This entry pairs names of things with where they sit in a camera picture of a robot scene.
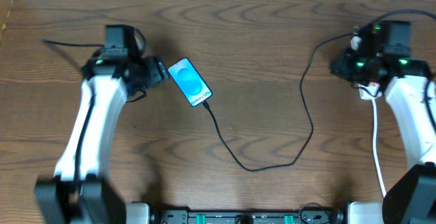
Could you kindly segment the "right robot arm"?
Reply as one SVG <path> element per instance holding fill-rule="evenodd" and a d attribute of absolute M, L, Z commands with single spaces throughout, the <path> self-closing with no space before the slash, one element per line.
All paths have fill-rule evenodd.
<path fill-rule="evenodd" d="M 347 223 L 435 222 L 435 83 L 426 61 L 413 59 L 411 23 L 381 20 L 361 27 L 330 65 L 331 74 L 360 88 L 378 85 L 397 121 L 406 174 L 380 202 L 352 202 Z"/>

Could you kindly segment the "white power strip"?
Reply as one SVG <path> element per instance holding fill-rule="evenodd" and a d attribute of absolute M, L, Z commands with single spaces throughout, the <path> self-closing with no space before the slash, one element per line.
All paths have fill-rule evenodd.
<path fill-rule="evenodd" d="M 352 50 L 357 50 L 362 39 L 358 36 L 353 36 L 350 41 L 350 46 Z M 363 84 L 355 83 L 352 85 L 353 88 L 359 90 L 360 98 L 363 100 L 377 99 L 382 96 L 382 92 L 379 90 L 379 84 L 375 82 L 370 82 L 366 86 Z"/>

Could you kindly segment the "blue Samsung Galaxy smartphone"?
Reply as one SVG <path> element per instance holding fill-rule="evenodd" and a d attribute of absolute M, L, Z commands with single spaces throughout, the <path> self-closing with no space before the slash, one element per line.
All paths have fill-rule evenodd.
<path fill-rule="evenodd" d="M 212 90 L 187 57 L 170 66 L 168 72 L 191 107 L 213 96 Z"/>

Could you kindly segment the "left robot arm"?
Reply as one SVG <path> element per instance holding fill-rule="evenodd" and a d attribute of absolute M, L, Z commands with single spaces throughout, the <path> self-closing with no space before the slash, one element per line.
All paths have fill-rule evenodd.
<path fill-rule="evenodd" d="M 133 26 L 106 26 L 106 40 L 95 49 L 80 69 L 71 137 L 53 177 L 37 180 L 36 202 L 45 223 L 154 223 L 148 204 L 127 204 L 110 186 L 109 162 L 123 106 L 168 81 L 168 70 L 159 56 L 144 55 L 146 38 Z"/>

